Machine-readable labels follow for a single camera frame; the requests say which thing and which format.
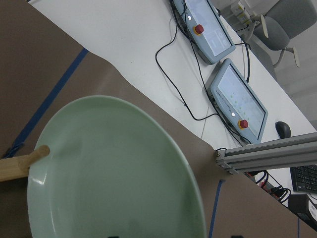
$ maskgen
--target gray office chair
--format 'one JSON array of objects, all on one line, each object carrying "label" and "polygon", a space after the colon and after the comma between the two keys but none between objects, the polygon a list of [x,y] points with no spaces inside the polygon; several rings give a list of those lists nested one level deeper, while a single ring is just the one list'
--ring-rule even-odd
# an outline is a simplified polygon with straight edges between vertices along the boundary
[{"label": "gray office chair", "polygon": [[249,33],[253,32],[269,49],[282,50],[276,64],[272,63],[269,55],[252,39],[248,40],[249,36],[244,38],[248,40],[255,56],[276,79],[274,68],[281,62],[285,51],[292,52],[297,67],[300,66],[296,49],[289,48],[288,44],[292,38],[316,23],[317,12],[311,0],[280,0],[266,13],[264,19],[267,34],[262,23],[255,26],[254,29],[249,29]]}]

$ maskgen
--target cable plug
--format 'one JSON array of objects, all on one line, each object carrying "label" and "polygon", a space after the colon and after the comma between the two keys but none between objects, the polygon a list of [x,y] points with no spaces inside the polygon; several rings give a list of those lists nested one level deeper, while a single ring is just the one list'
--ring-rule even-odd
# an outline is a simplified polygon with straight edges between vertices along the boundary
[{"label": "cable plug", "polygon": [[285,193],[285,189],[282,186],[274,187],[270,189],[270,194],[274,194],[277,197],[281,197]]}]

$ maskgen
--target plate rim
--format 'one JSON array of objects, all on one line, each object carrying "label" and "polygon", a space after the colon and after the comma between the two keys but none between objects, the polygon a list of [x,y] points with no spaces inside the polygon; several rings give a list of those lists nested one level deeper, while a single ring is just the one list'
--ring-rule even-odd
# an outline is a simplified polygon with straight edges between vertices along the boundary
[{"label": "plate rim", "polygon": [[[186,169],[187,173],[189,174],[189,178],[190,178],[190,182],[192,183],[192,186],[194,188],[196,197],[197,197],[197,201],[198,201],[198,207],[199,207],[199,215],[200,215],[200,220],[203,222],[203,233],[205,234],[205,236],[207,235],[207,228],[206,228],[206,221],[205,221],[205,212],[204,212],[204,206],[203,206],[203,200],[202,200],[202,196],[199,190],[199,186],[197,184],[195,175],[185,157],[185,155],[183,154],[183,152],[181,151],[181,149],[179,148],[179,146],[177,145],[177,143],[174,141],[174,139],[165,131],[165,129],[154,119],[152,118],[149,114],[147,114],[144,110],[142,110],[141,108],[137,107],[136,105],[123,100],[121,98],[118,97],[113,97],[113,96],[106,96],[106,95],[91,95],[91,96],[85,96],[82,98],[78,98],[76,100],[73,100],[69,103],[67,103],[66,105],[64,105],[62,108],[60,108],[51,118],[50,120],[46,123],[46,125],[44,126],[38,141],[35,145],[35,149],[38,148],[40,146],[39,141],[42,138],[42,135],[44,133],[44,131],[46,130],[47,126],[52,122],[52,120],[54,120],[55,117],[59,116],[59,114],[61,114],[67,107],[71,106],[72,104],[78,103],[80,101],[85,101],[85,100],[90,100],[90,99],[104,99],[104,100],[114,100],[123,104],[126,104],[128,106],[130,106],[131,108],[133,108],[134,110],[138,111],[139,113],[141,113],[143,116],[145,116],[147,119],[149,119],[151,121],[151,123],[153,123],[159,130],[160,132],[163,133],[163,135],[168,139],[168,141],[172,144],[172,147],[176,150],[178,156],[181,159],[182,164],[184,165],[184,168]],[[34,225],[32,226],[32,219],[31,219],[31,215],[30,215],[30,205],[29,205],[29,193],[30,193],[30,180],[31,180],[31,176],[32,176],[32,166],[30,167],[30,171],[29,171],[29,177],[28,177],[28,186],[27,186],[27,207],[28,207],[28,218],[29,218],[29,223],[30,223],[30,229],[32,232],[32,227],[34,229]]]}]

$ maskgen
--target white desk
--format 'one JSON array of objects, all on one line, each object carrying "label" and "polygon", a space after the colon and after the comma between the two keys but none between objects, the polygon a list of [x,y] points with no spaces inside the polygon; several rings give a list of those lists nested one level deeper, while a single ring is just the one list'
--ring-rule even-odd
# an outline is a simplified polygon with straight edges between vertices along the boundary
[{"label": "white desk", "polygon": [[[170,41],[175,31],[168,0],[33,0],[31,4],[89,51],[111,62],[133,86],[213,148],[238,146],[218,117],[194,121],[156,65],[155,52]],[[233,42],[240,43],[237,34],[222,21]],[[228,57],[246,74],[243,47],[237,46]],[[158,59],[197,118],[214,113],[203,91],[190,44],[180,32],[176,42],[164,49]],[[214,65],[206,65],[200,58],[199,61],[202,75],[208,79]],[[262,142],[278,139],[275,123],[279,120],[290,125],[293,136],[315,132],[252,53],[250,62],[250,86],[268,110]],[[291,189],[287,170],[272,174]]]}]

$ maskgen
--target ceramic plate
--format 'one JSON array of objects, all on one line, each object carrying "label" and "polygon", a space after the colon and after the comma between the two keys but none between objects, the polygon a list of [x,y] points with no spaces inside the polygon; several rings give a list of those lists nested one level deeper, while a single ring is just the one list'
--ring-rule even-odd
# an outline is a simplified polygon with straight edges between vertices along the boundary
[{"label": "ceramic plate", "polygon": [[205,238],[198,186],[172,138],[138,107],[91,96],[63,107],[36,147],[33,238]]}]

